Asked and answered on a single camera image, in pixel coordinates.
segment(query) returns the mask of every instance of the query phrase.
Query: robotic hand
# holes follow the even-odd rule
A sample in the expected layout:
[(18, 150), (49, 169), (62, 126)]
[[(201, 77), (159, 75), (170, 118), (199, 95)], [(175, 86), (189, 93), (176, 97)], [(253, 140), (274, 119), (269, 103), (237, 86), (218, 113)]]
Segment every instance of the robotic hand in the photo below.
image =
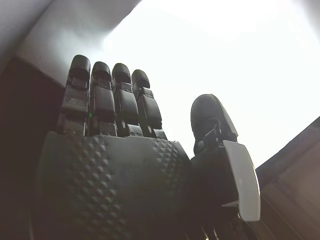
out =
[[(112, 73), (74, 57), (57, 133), (49, 132), (36, 176), (34, 239), (205, 240), (232, 238), (258, 221), (260, 193), (247, 149), (220, 101), (191, 108), (189, 160), (167, 140), (150, 82), (117, 63)], [(247, 239), (256, 239), (243, 224)]]

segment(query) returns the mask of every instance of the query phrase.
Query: bright white light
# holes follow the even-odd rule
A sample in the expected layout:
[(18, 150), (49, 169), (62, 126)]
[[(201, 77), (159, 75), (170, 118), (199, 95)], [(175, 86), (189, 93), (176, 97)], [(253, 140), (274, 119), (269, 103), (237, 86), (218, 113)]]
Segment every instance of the bright white light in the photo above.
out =
[(320, 115), (320, 48), (290, 1), (143, 0), (95, 61), (142, 69), (167, 137), (193, 156), (201, 94), (228, 111), (255, 167)]

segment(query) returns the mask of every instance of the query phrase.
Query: diamond-patterned grip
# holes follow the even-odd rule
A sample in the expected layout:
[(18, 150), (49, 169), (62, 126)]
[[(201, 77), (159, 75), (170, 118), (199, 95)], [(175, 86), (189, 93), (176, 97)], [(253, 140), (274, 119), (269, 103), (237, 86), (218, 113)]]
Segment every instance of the diamond-patterned grip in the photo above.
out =
[(39, 219), (45, 239), (185, 239), (191, 168), (178, 142), (49, 132), (36, 178), (56, 223)]

